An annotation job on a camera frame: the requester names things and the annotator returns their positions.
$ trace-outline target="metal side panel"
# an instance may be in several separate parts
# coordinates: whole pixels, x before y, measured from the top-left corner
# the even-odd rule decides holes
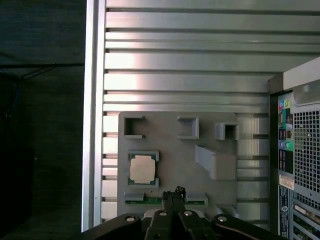
[[[320,55],[317,0],[87,0],[82,230],[116,216],[118,114],[237,115],[238,210],[267,227],[268,79]]]

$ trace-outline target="metal frame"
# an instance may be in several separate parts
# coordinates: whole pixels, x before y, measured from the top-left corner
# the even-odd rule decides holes
[[[101,19],[99,15],[99,12],[101,12],[99,11],[100,2],[99,0],[88,0],[86,7],[81,231],[86,231],[94,226],[94,177],[97,175],[95,174],[95,145],[99,141],[99,139],[96,139],[96,124],[98,122],[96,118],[96,99],[98,95],[97,79],[99,79],[97,73],[100,70],[97,68],[98,25],[101,22],[101,20],[99,21]]]

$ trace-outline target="usb port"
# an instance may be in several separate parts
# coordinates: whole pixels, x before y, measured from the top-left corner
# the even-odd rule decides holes
[[[285,131],[285,136],[286,136],[286,138],[287,139],[291,139],[291,136],[292,136],[292,133],[291,133],[291,131]]]

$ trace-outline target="metal slat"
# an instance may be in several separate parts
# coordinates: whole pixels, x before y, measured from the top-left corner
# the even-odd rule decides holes
[[[102,139],[102,154],[118,154],[117,137],[104,137]]]
[[[297,204],[297,205],[299,205],[301,208],[303,208],[303,209],[305,209],[305,210],[308,210],[308,211],[310,211],[310,212],[312,212],[312,213],[320,216],[320,211],[319,211],[318,209],[315,209],[315,208],[313,208],[313,207],[311,207],[311,206],[309,206],[309,205],[307,205],[307,204],[299,201],[299,200],[296,199],[296,198],[293,198],[293,204]]]
[[[312,56],[198,53],[106,53],[108,70],[175,70],[280,73],[308,62]]]
[[[237,167],[239,169],[249,169],[249,168],[260,168],[268,169],[269,168],[268,160],[243,160],[239,159],[237,162]]]
[[[108,73],[104,76],[104,89],[112,91],[267,93],[269,78],[271,75]]]
[[[103,116],[103,132],[117,133],[118,132],[118,116]]]
[[[237,33],[203,33],[199,32],[143,32],[143,31],[114,31],[106,32],[105,39],[107,41],[119,41],[119,42],[180,42],[185,43],[242,43],[251,45],[269,44],[272,45],[295,45],[295,46],[308,46],[319,45],[320,36],[318,35],[288,35],[282,34],[261,34],[251,33],[243,34]]]
[[[293,240],[302,240],[300,237],[298,237],[297,235],[293,234]]]
[[[267,202],[241,202],[237,203],[239,218],[244,221],[258,221],[269,219]]]
[[[117,177],[118,176],[118,168],[117,167],[104,167],[104,168],[102,168],[102,176]]]
[[[210,31],[314,32],[320,30],[318,16],[167,13],[167,12],[108,12],[106,28],[184,29]]]
[[[117,198],[117,194],[118,194],[117,183],[118,183],[117,180],[103,180],[101,196],[103,198]]]
[[[268,139],[240,139],[238,141],[239,156],[268,156]]]
[[[293,210],[293,214],[296,215],[297,217],[301,218],[303,221],[305,221],[307,224],[309,224],[310,226],[314,227],[315,229],[319,229],[319,225],[318,224],[316,224],[314,221],[310,220],[309,218],[303,216],[302,214],[300,214],[295,209]]]
[[[238,178],[266,178],[269,177],[268,168],[238,168],[236,171]]]
[[[283,12],[318,12],[317,0],[250,0],[250,1],[212,1],[212,0],[108,0],[107,8],[155,8],[155,9],[190,9],[190,10],[250,10]]]
[[[116,158],[104,158],[102,160],[102,165],[104,167],[117,167],[118,166],[118,159],[116,159]]]
[[[315,235],[313,235],[311,232],[309,232],[308,230],[304,229],[302,226],[300,226],[299,224],[297,224],[296,222],[293,222],[293,226],[296,227],[297,229],[299,229],[301,232],[303,232],[305,235],[307,235],[309,238],[311,238],[312,240],[319,240],[318,237],[316,237]]]
[[[238,181],[238,199],[266,199],[269,197],[269,183],[267,181]]]
[[[126,104],[213,104],[213,105],[267,105],[269,98],[248,93],[116,93],[103,96],[104,103]]]
[[[220,42],[145,42],[145,41],[106,41],[105,48],[117,50],[180,50],[180,51],[218,51],[218,52],[266,52],[266,53],[310,53],[316,57],[320,45],[283,44],[243,44]]]
[[[255,113],[267,114],[268,105],[213,105],[213,104],[128,104],[128,103],[105,103],[103,111],[155,111],[155,112],[221,112],[221,113]]]
[[[266,135],[269,134],[269,119],[266,117],[238,117],[239,132],[241,135]]]
[[[117,202],[105,201],[101,204],[101,218],[105,221],[111,220],[117,216]]]

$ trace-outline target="dark background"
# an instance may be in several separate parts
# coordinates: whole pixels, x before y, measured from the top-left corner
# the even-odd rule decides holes
[[[83,63],[85,28],[85,0],[2,0],[0,65]],[[0,106],[9,91],[0,80]],[[83,92],[84,67],[56,68],[21,85],[11,125],[35,150],[32,217],[4,239],[67,239],[81,231]]]

